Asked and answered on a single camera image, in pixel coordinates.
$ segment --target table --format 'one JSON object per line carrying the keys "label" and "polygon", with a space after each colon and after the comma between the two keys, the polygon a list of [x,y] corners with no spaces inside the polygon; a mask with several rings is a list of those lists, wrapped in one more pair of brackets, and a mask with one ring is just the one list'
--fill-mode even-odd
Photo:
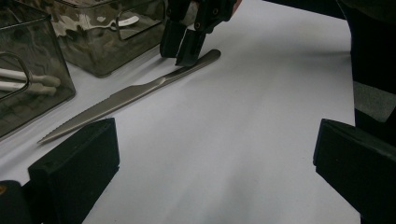
{"label": "table", "polygon": [[[217,62],[110,116],[120,170],[84,223],[360,223],[312,162],[321,119],[354,123],[347,22],[245,0],[210,49]],[[77,96],[0,142],[0,179],[26,183],[70,136],[36,144],[49,131],[176,69],[157,52],[102,79],[69,64]]]}

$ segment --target transparent container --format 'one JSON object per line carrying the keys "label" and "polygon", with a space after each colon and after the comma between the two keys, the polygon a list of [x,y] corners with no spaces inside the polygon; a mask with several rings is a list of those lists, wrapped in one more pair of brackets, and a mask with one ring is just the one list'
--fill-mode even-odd
{"label": "transparent container", "polygon": [[106,77],[161,42],[163,0],[19,0],[45,10],[65,59]]}
{"label": "transparent container", "polygon": [[50,15],[0,3],[0,139],[74,97]]}

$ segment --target knife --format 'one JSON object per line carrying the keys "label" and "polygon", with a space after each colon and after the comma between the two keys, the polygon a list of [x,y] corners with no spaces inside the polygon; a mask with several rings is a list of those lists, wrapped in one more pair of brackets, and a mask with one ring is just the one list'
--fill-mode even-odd
{"label": "knife", "polygon": [[171,72],[163,77],[159,77],[143,85],[129,86],[125,89],[122,89],[110,95],[108,98],[98,103],[97,105],[93,105],[87,110],[71,118],[55,130],[53,130],[47,136],[42,138],[37,143],[48,143],[61,136],[64,136],[65,134],[71,133],[74,130],[81,128],[82,126],[90,122],[93,122],[105,115],[108,115],[122,108],[123,106],[128,105],[131,102],[134,102],[142,98],[143,96],[168,85],[169,83],[172,83],[182,77],[191,74],[192,72],[197,71],[200,68],[203,68],[213,63],[220,57],[220,55],[221,53],[218,49],[212,49],[206,55],[200,58],[193,66],[179,68],[174,72]]}

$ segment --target metal utensil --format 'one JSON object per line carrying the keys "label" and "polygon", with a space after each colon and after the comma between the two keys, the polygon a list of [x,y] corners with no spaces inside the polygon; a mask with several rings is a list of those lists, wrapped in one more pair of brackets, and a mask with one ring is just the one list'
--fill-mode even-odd
{"label": "metal utensil", "polygon": [[[26,84],[20,82],[5,82],[0,81],[0,91],[18,91]],[[32,83],[26,90],[26,93],[32,95],[49,95],[53,96],[56,93],[55,87],[47,87],[41,83]]]}
{"label": "metal utensil", "polygon": [[[21,81],[27,80],[27,76],[23,72],[4,69],[4,68],[0,68],[0,77],[8,77]],[[31,77],[32,77],[32,82],[40,82],[44,86],[59,87],[61,85],[61,80],[58,77],[36,76],[33,74],[31,75]]]}
{"label": "metal utensil", "polygon": [[49,133],[43,139],[38,141],[38,144],[48,143],[56,138],[59,138],[67,133],[71,133],[74,130],[95,121],[111,112],[122,108],[125,105],[130,104],[133,101],[140,99],[141,97],[158,90],[159,88],[168,85],[186,75],[203,68],[220,57],[220,51],[217,49],[210,50],[206,55],[200,58],[197,63],[193,66],[182,67],[176,71],[169,73],[163,77],[159,77],[149,83],[143,85],[136,85],[127,87],[121,91],[118,91],[104,101],[97,105],[93,105],[89,109],[76,115],[66,123],[62,124],[54,131]]}

